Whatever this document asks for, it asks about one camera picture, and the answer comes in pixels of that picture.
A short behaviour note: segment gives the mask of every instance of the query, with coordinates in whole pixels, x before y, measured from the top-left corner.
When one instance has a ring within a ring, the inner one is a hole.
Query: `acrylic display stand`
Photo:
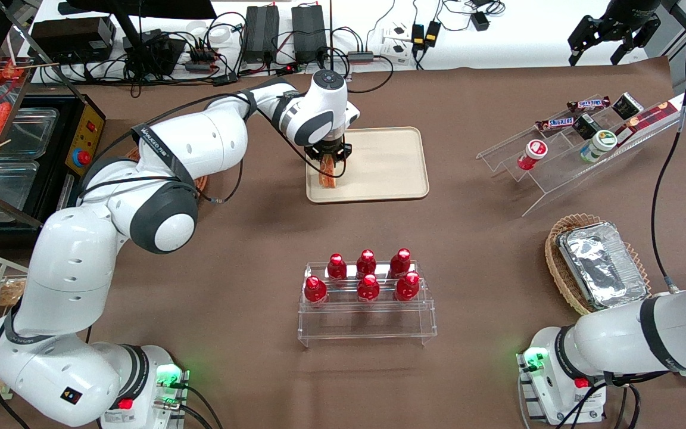
[[[411,269],[420,275],[420,291],[411,301],[395,301],[397,280],[387,278],[390,262],[378,261],[375,275],[381,293],[374,302],[359,302],[356,263],[346,262],[348,279],[327,277],[327,263],[309,263],[301,283],[298,307],[298,340],[308,347],[310,340],[344,338],[419,338],[422,344],[436,336],[436,315],[428,283],[416,261]],[[303,295],[305,278],[316,275],[327,285],[329,301],[308,302]]]
[[[601,95],[593,95],[588,100],[599,100]],[[621,119],[621,116],[612,108],[602,109],[601,111],[586,112],[597,122],[601,129],[616,131],[618,128],[626,123],[626,120]],[[550,119],[558,119],[572,115],[578,117],[581,113],[571,113],[570,111],[561,111],[554,114]],[[580,150],[586,144],[579,133],[572,127],[568,127],[560,132],[545,131],[542,133],[536,127],[531,127],[522,133],[516,134],[506,141],[497,144],[490,149],[484,150],[476,157],[477,160],[484,160],[493,172],[506,169],[516,182],[520,182],[526,177],[533,180],[536,187],[541,191],[541,198],[539,198],[533,206],[529,207],[523,216],[528,215],[534,209],[538,209],[557,198],[574,190],[583,183],[586,179],[594,177],[607,168],[619,163],[621,160],[628,160],[639,152],[642,144],[646,139],[655,136],[657,133],[678,124],[677,120],[672,120],[669,124],[658,130],[648,133],[636,139],[629,139],[625,144],[617,149],[613,149],[598,160],[596,163],[587,163],[582,160],[579,155]],[[517,166],[517,158],[523,154],[526,144],[532,139],[540,139],[547,143],[547,155],[543,160],[536,163],[535,168],[529,171],[523,171]]]

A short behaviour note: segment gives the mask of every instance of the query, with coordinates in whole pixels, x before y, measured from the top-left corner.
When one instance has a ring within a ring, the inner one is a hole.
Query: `metal tray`
[[[0,163],[0,198],[17,210],[22,210],[36,178],[39,163]],[[12,222],[11,216],[0,212],[0,222]]]
[[[55,108],[21,108],[0,149],[0,161],[33,161],[44,155],[60,112]]]

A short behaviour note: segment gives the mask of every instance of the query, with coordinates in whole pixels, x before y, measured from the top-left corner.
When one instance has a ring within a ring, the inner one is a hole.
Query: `white robotic arm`
[[[104,310],[116,255],[131,240],[155,253],[181,248],[198,221],[193,178],[231,168],[260,111],[289,141],[333,147],[358,111],[343,78],[317,71],[307,94],[282,79],[210,103],[198,113],[139,125],[139,163],[100,160],[76,207],[56,212],[36,242],[21,302],[0,319],[0,380],[71,427],[165,427],[182,372],[156,346],[85,344],[76,332]]]

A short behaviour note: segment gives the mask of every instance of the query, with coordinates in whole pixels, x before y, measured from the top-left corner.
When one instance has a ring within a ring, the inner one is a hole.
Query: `foil lid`
[[[600,222],[557,236],[586,300],[595,309],[609,309],[650,296],[645,282],[615,225]]]

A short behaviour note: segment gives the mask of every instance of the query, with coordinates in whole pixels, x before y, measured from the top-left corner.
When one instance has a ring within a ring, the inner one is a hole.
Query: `black box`
[[[115,25],[110,17],[55,19],[36,22],[30,35],[55,62],[98,63],[110,57]],[[36,57],[33,48],[28,54]]]
[[[594,137],[594,134],[598,133],[599,130],[602,130],[600,125],[586,113],[575,120],[573,129],[584,139],[591,139]]]
[[[293,14],[293,41],[297,63],[324,60],[327,51],[322,6],[296,6]]]
[[[470,20],[473,22],[473,26],[479,32],[485,32],[488,30],[488,19],[484,12],[476,12],[470,15]]]
[[[242,58],[248,64],[270,64],[277,61],[280,41],[280,10],[277,6],[248,6],[245,12],[245,41]]]

